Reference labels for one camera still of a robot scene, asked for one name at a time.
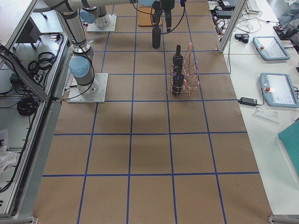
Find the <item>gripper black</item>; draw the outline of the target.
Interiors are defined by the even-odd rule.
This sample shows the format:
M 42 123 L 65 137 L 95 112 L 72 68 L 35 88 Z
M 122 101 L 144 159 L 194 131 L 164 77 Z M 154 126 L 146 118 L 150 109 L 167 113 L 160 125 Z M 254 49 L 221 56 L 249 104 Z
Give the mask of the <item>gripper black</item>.
M 166 13 L 170 13 L 175 7 L 175 0 L 160 0 L 161 9 Z
M 151 24 L 153 28 L 157 28 L 159 27 L 160 24 L 160 20 L 161 20 L 161 14 L 162 14 L 162 10 L 161 9 L 152 9 L 152 16 L 151 16 Z M 167 32 L 171 31 L 171 27 L 172 27 L 172 19 L 171 19 L 171 12 L 165 12 L 165 22 L 166 22 L 166 30 Z

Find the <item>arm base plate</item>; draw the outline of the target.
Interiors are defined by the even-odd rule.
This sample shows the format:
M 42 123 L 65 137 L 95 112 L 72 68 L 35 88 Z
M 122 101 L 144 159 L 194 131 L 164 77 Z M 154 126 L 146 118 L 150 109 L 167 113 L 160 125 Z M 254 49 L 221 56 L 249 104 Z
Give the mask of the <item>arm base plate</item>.
M 91 87 L 77 85 L 73 78 L 68 96 L 68 103 L 104 103 L 106 99 L 108 73 L 96 73 Z
M 87 27 L 88 33 L 106 33 L 114 32 L 116 28 L 116 14 L 106 14 L 105 16 L 98 17 L 94 23 Z

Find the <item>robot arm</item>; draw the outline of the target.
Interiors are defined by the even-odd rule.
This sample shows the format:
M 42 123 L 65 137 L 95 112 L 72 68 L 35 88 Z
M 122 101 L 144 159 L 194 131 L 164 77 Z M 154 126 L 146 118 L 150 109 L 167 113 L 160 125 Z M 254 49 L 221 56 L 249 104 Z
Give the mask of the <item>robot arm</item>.
M 141 27 L 150 27 L 152 16 L 161 15 L 151 7 L 139 7 L 136 9 Z M 114 32 L 116 28 L 117 14 L 108 14 L 105 7 L 90 7 L 79 10 L 81 21 L 87 26 L 87 32 Z
M 152 14 L 153 29 L 152 29 L 152 47 L 157 49 L 160 47 L 161 35 L 163 34 L 158 23 L 161 14 L 165 14 L 167 34 L 171 30 L 171 10 L 175 7 L 173 0 L 46 0 L 45 4 L 52 10 L 58 12 L 59 18 L 62 20 L 63 27 L 66 28 L 66 33 L 71 39 L 72 51 L 74 55 L 87 54 L 93 50 L 86 42 L 84 30 L 82 28 L 79 9 L 90 9 L 96 7 L 100 12 L 104 12 L 106 6 L 121 5 L 121 4 L 139 3 L 143 6 L 152 6 L 155 13 Z

